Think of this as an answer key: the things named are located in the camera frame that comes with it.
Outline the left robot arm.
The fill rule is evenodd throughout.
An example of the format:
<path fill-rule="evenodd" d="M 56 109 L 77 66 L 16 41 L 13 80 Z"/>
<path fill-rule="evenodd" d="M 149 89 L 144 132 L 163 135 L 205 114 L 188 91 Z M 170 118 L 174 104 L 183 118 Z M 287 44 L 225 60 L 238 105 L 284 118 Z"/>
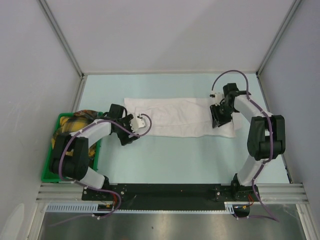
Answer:
<path fill-rule="evenodd" d="M 139 120 L 118 104 L 112 104 L 105 113 L 86 109 L 62 116 L 51 140 L 48 171 L 62 181 L 92 188 L 100 200 L 107 199 L 111 193 L 109 179 L 92 167 L 99 155 L 97 143 L 112 134 L 116 134 L 122 146 L 132 143 L 140 137 L 136 133 Z"/>

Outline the white long sleeve shirt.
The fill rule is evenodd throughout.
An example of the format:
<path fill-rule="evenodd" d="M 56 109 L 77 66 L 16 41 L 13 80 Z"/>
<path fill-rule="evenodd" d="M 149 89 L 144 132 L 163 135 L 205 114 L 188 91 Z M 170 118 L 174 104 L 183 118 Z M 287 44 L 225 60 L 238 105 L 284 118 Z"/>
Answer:
<path fill-rule="evenodd" d="M 125 98 L 124 105 L 129 113 L 146 114 L 152 121 L 149 136 L 198 138 L 221 136 L 234 138 L 242 128 L 239 113 L 232 115 L 231 122 L 212 127 L 210 106 L 212 98 Z"/>

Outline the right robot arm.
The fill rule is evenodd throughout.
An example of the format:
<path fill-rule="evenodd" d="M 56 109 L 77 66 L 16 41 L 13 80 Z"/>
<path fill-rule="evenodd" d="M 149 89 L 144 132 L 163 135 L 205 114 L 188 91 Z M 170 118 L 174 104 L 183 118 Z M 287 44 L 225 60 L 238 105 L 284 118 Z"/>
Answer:
<path fill-rule="evenodd" d="M 210 97 L 213 99 L 209 107 L 213 128 L 231 123 L 235 113 L 242 114 L 250 124 L 246 144 L 248 158 L 229 187 L 233 200 L 246 201 L 257 192 L 255 181 L 265 166 L 285 152 L 285 119 L 263 110 L 235 83 L 228 83 L 222 93 L 212 92 Z"/>

